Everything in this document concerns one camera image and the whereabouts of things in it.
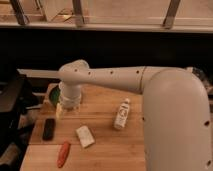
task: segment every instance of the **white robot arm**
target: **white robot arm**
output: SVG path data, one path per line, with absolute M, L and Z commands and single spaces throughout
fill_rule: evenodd
M 81 84 L 143 94 L 147 171 L 212 170 L 209 102 L 201 81 L 179 68 L 90 69 L 83 60 L 59 70 L 60 103 L 80 103 Z

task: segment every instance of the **toy carrot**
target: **toy carrot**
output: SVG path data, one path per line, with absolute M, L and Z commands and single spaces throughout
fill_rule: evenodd
M 68 141 L 65 141 L 62 144 L 61 149 L 59 151 L 58 160 L 57 160 L 58 168 L 63 167 L 68 157 L 69 151 L 70 151 L 70 143 Z

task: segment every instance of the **bottle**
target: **bottle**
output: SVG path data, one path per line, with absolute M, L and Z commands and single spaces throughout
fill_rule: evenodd
M 114 128 L 117 130 L 122 130 L 125 128 L 128 113 L 130 110 L 130 99 L 126 98 L 124 102 L 120 105 L 117 116 L 114 122 Z

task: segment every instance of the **tabletop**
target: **tabletop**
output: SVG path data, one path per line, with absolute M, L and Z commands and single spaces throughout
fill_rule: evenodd
M 27 148 L 21 170 L 76 170 L 76 171 L 145 171 L 143 121 L 141 95 L 93 85 L 82 87 L 80 107 L 65 112 L 56 120 L 54 138 L 43 141 L 46 118 L 55 117 L 55 107 L 50 103 L 47 90 Z M 124 130 L 113 128 L 120 104 L 131 100 L 130 112 Z M 84 149 L 76 135 L 76 129 L 87 125 L 95 144 Z M 64 141 L 71 143 L 69 156 L 63 168 L 57 168 L 57 158 Z

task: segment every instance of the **remote control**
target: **remote control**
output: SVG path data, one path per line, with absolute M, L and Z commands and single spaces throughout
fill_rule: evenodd
M 43 140 L 52 140 L 55 129 L 55 119 L 48 118 L 45 120 L 44 124 L 44 132 L 43 132 Z

